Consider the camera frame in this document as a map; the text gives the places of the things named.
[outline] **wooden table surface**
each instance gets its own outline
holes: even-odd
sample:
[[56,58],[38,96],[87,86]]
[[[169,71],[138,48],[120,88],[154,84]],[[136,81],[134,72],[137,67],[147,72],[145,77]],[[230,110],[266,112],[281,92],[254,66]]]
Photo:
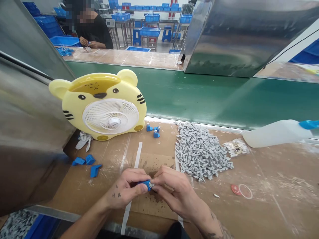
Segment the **wooden table surface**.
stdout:
[[183,66],[177,64],[178,54],[109,49],[100,49],[91,54],[84,52],[82,47],[70,48],[74,50],[74,53],[72,56],[64,56],[64,60],[183,70]]
[[[142,150],[139,168],[149,174],[163,164],[175,168],[177,126],[150,122],[161,126],[160,138],[151,132],[117,136],[110,141],[93,141],[90,151],[75,149],[77,141],[66,147],[68,155],[85,158],[92,154],[95,164],[102,164],[98,176],[90,178],[90,166],[71,167],[55,197],[42,204],[52,209],[83,215],[114,183],[125,168],[134,167],[139,142]],[[213,131],[220,143],[240,138],[239,134]],[[310,144],[284,144],[251,149],[250,154],[232,158],[234,169],[198,183],[189,180],[197,194],[209,205],[235,238],[318,238],[319,235],[319,147]],[[252,199],[231,191],[232,184],[245,184]],[[109,221],[122,224],[124,210],[112,212]],[[127,225],[165,234],[178,220],[168,205],[153,194],[132,201]],[[191,238],[199,238],[194,225],[184,222]]]

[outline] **small blue component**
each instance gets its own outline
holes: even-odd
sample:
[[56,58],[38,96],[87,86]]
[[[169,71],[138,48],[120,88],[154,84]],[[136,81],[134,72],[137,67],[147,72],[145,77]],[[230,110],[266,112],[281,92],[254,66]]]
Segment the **small blue component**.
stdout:
[[160,134],[157,133],[157,131],[154,131],[153,133],[153,138],[159,138],[160,137]]
[[77,165],[77,164],[85,164],[85,160],[84,159],[82,159],[82,158],[80,158],[80,157],[77,157],[74,161],[73,161],[73,163],[72,163],[72,165],[73,166],[75,166],[75,165]]
[[153,130],[156,130],[157,133],[159,133],[159,131],[160,131],[160,126],[154,127]]
[[144,182],[138,182],[137,184],[141,184],[141,183],[143,183],[147,186],[147,191],[151,190],[152,187],[154,186],[154,184],[151,184],[151,182],[149,180],[144,181]]
[[153,128],[149,124],[146,124],[146,131],[147,132],[153,131]]
[[98,164],[91,167],[91,178],[95,178],[97,176],[97,173],[99,172],[99,168],[102,166],[102,164]]
[[89,155],[85,158],[85,160],[86,160],[86,164],[87,164],[87,165],[92,165],[92,164],[94,164],[94,162],[95,162],[95,159],[93,158],[92,154],[89,154]]

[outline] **forearm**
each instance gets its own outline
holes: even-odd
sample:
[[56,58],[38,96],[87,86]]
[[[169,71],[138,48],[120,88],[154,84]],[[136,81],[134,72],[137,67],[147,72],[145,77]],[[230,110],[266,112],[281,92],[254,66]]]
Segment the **forearm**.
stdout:
[[216,215],[210,211],[210,216],[195,221],[204,239],[231,239],[230,232],[221,224]]
[[110,210],[101,200],[77,220],[60,239],[95,239],[106,222]]

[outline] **metal partition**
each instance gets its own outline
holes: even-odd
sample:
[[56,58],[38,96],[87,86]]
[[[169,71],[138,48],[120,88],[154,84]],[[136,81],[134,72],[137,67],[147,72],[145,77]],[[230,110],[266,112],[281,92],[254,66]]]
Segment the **metal partition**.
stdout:
[[50,200],[70,164],[75,128],[49,80],[0,58],[0,216]]
[[73,72],[20,0],[0,1],[0,36],[0,51],[53,79],[75,79]]
[[252,77],[318,17],[318,1],[198,0],[184,71]]

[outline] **black shirt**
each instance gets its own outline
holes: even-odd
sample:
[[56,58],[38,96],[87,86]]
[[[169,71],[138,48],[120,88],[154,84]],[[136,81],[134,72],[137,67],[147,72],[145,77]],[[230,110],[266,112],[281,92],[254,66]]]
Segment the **black shirt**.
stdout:
[[84,37],[88,41],[103,43],[106,49],[113,49],[113,42],[105,19],[100,15],[93,22],[78,23],[75,27],[77,36]]

